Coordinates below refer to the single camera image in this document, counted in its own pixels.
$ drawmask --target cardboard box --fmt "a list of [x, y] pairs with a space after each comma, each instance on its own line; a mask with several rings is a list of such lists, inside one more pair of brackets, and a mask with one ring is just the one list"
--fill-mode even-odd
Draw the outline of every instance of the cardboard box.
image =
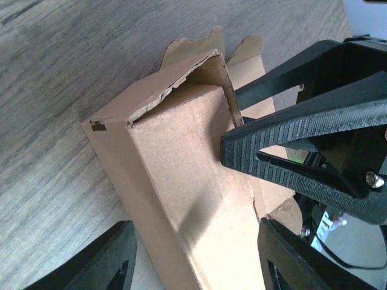
[[[242, 125], [231, 80], [264, 74], [259, 50], [246, 46], [259, 37], [238, 48], [244, 57], [236, 51], [230, 76], [219, 51], [197, 55], [222, 47], [219, 32], [172, 43], [162, 70], [82, 123], [166, 289], [264, 289], [258, 218], [294, 202], [292, 191], [219, 161], [220, 136]], [[273, 111], [268, 99], [246, 114]]]

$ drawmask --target wooden table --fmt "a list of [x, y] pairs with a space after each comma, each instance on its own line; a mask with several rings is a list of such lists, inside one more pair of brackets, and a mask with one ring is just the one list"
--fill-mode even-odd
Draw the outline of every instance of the wooden table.
[[[27, 286], [126, 218], [80, 122], [156, 71], [174, 39], [214, 25], [224, 27], [226, 57], [244, 36], [263, 35], [267, 70], [350, 35], [340, 0], [2, 1], [1, 288]], [[150, 276], [140, 244], [133, 289], [158, 289]]]

